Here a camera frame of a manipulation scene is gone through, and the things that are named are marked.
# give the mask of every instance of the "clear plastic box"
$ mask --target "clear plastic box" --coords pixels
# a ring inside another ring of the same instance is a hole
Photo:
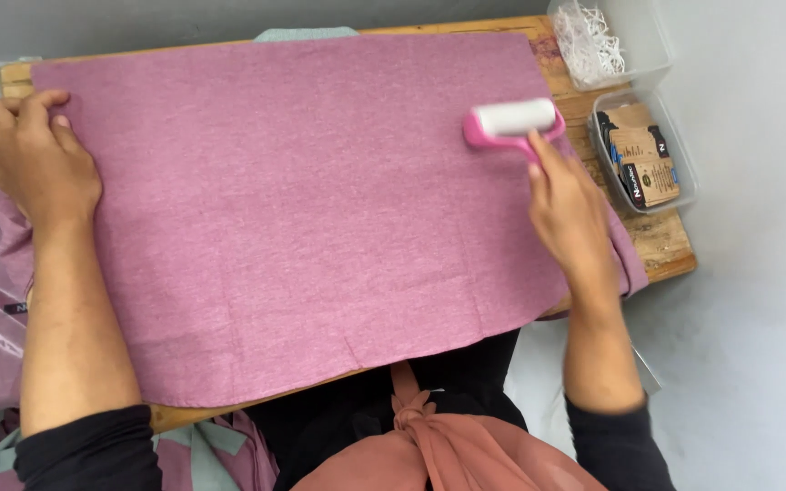
[[[609,35],[620,39],[621,56],[625,62],[623,73],[598,75],[602,73],[599,50],[595,48],[579,5],[603,12]],[[669,48],[652,0],[551,0],[548,15],[558,44],[571,43],[583,48],[577,51],[584,54],[578,60],[567,60],[567,53],[561,50],[569,68],[569,77],[577,90],[620,85],[671,66]],[[561,28],[558,16],[569,17],[568,28]]]
[[[630,201],[624,184],[617,178],[617,173],[611,163],[611,156],[608,149],[603,143],[602,135],[599,132],[599,119],[596,116],[598,111],[613,109],[615,107],[627,106],[635,102],[643,102],[648,106],[650,115],[654,121],[660,126],[660,132],[666,141],[666,146],[669,149],[669,156],[672,163],[675,165],[675,173],[678,177],[678,184],[680,186],[680,194],[678,197],[671,199],[661,205],[652,206],[649,208],[639,209]],[[590,143],[596,152],[599,169],[605,177],[605,183],[608,184],[609,195],[611,202],[615,207],[621,211],[631,211],[633,213],[656,213],[657,211],[668,210],[677,206],[693,203],[696,195],[700,190],[700,181],[696,176],[696,171],[690,163],[690,156],[684,143],[679,139],[678,132],[675,130],[675,125],[669,119],[669,114],[666,112],[663,102],[660,97],[653,90],[631,88],[600,95],[593,103],[593,112],[587,119],[588,135]]]

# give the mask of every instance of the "person's right hand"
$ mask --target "person's right hand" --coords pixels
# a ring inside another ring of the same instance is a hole
[[[63,90],[25,99],[0,99],[0,190],[38,231],[63,220],[92,221],[102,192],[93,157],[65,116],[48,109],[65,103]]]
[[[563,158],[538,132],[530,132],[529,142],[541,159],[541,167],[529,165],[529,217],[539,239],[560,263],[570,287],[601,281],[613,283],[617,294],[603,193],[581,162]]]

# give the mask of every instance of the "wooden tabletop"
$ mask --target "wooden tabletop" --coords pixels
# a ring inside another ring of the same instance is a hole
[[[510,17],[361,31],[363,34],[437,34],[457,32],[523,32],[527,35],[535,54],[535,61],[541,67],[541,73],[554,94],[554,100],[560,108],[560,112],[566,119],[566,136],[572,142],[572,146],[578,152],[578,156],[581,157],[581,160],[584,161],[584,164],[590,170],[594,181],[607,193],[605,181],[596,163],[596,155],[590,146],[590,140],[587,136],[587,117],[592,111],[593,101],[598,95],[624,87],[612,87],[586,93],[575,91],[569,80],[569,74],[566,72],[566,66],[560,56],[560,49],[554,39],[554,32],[548,16]],[[95,56],[79,57],[70,60],[88,58],[95,58]],[[2,67],[0,72],[2,95],[6,97],[24,97],[32,93],[30,66],[31,62],[18,62]],[[618,215],[630,233],[639,257],[645,263],[645,271],[648,273],[648,279],[651,283],[666,280],[696,269],[696,257],[693,255],[690,241],[687,239],[687,234],[676,210],[661,211],[650,215],[618,211]],[[569,308],[569,303],[569,298],[563,299],[560,304],[549,310],[546,315],[566,310]],[[344,373],[335,378],[342,378],[353,373],[355,372]],[[285,392],[277,396],[239,405],[215,408],[151,405],[153,410],[151,424],[156,432],[172,430],[219,414],[253,406],[288,393]]]

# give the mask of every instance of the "lint roller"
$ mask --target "lint roller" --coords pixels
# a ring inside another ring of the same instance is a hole
[[[566,121],[550,99],[475,106],[463,120],[463,135],[469,144],[518,149],[530,162],[539,162],[527,140],[530,129],[538,130],[550,141],[566,131]]]

